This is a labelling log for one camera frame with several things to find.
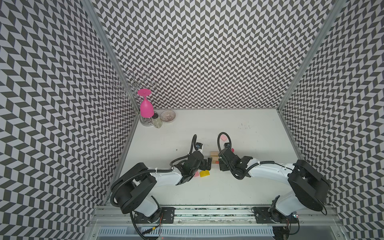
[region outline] black cable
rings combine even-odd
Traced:
[[[324,214],[324,215],[326,216],[326,215],[328,214],[328,212],[327,212],[327,209],[325,208],[323,202],[320,201],[320,199],[319,199],[317,196],[315,196],[315,198],[321,203],[323,209],[325,210],[325,213],[323,213],[323,210],[321,210],[321,213]]]
[[[138,172],[136,173],[135,175],[133,175],[132,177],[128,178],[127,180],[125,180],[122,184],[118,185],[116,190],[111,194],[111,197],[109,199],[110,203],[112,206],[115,206],[115,207],[120,207],[117,203],[115,203],[115,195],[116,193],[118,192],[118,190],[124,185],[126,184],[127,182],[131,181],[132,179],[134,179],[135,177],[138,177],[140,175],[143,175],[143,174],[147,174],[147,173],[150,173],[150,172],[172,172],[173,169],[170,168],[170,169],[158,169],[158,170],[155,170],[155,169],[148,169],[148,170],[144,170],[144,171],[141,171],[141,172]]]
[[[288,167],[285,167],[285,166],[283,166],[283,165],[280,165],[280,164],[278,164],[278,163],[275,163],[275,162],[273,162],[274,164],[276,164],[276,165],[279,165],[280,167],[283,167],[283,168],[286,168],[286,169],[289,169],[289,170],[291,170],[292,172],[293,172],[293,169],[292,168],[288,168]]]
[[[156,228],[160,227],[162,218],[163,218],[163,214],[161,214],[161,216],[160,216],[160,222],[159,222],[159,224],[158,224],[157,226],[154,226],[154,227],[152,227],[152,228],[150,228],[150,229],[148,229],[148,230],[142,232],[142,234],[143,234],[143,235],[144,235],[144,234],[149,234],[150,232],[152,232],[152,231],[155,230]]]
[[[132,214],[132,212],[130,212],[129,214],[131,215],[131,221],[132,221],[133,227],[135,228],[135,230],[136,230],[136,232],[139,234],[139,236],[140,236],[142,239],[144,239],[144,240],[149,240],[149,238],[146,238],[146,237],[141,233],[141,231],[137,228],[136,223],[135,223],[135,221],[134,221],[134,219],[133,219],[133,214]]]
[[[179,161],[179,160],[182,160],[182,159],[184,159],[184,158],[189,157],[189,155],[192,154],[193,148],[195,148],[196,151],[198,150],[197,147],[196,147],[196,139],[197,139],[197,135],[195,134],[195,135],[193,135],[193,137],[192,137],[191,148],[190,148],[190,150],[189,150],[189,153],[188,153],[187,155],[183,156],[183,157],[176,158],[175,160],[173,160],[172,162],[170,162],[169,165],[170,165],[171,167],[174,167],[174,165],[173,165],[174,162],[177,162],[177,161]]]
[[[254,167],[256,167],[257,165],[262,165],[262,164],[275,164],[274,161],[262,161],[260,162],[260,164],[257,162],[257,163],[254,163],[252,164],[251,166],[249,166],[249,168],[247,168],[244,172],[244,176]]]
[[[183,156],[183,157],[176,158],[175,160],[173,160],[172,162],[170,162],[169,165],[170,165],[171,167],[173,167],[173,166],[174,166],[174,165],[173,165],[174,162],[177,162],[177,161],[179,161],[179,160],[181,160],[181,159],[184,159],[184,158],[187,158],[187,157],[189,157],[189,154],[188,154],[188,155],[185,155],[185,156]]]
[[[290,226],[289,226],[289,235],[295,235],[296,233],[298,233],[299,232],[299,230],[300,230],[300,223],[299,223],[299,219],[297,218],[297,231],[296,232],[294,232],[294,233],[291,233],[291,224],[290,224]]]

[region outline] chevron pattern wallpaper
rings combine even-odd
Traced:
[[[335,0],[92,1],[156,108],[273,108]]]
[[[349,0],[283,110],[352,239],[384,239],[384,4]]]
[[[78,0],[0,0],[0,239],[81,239],[133,120]]]

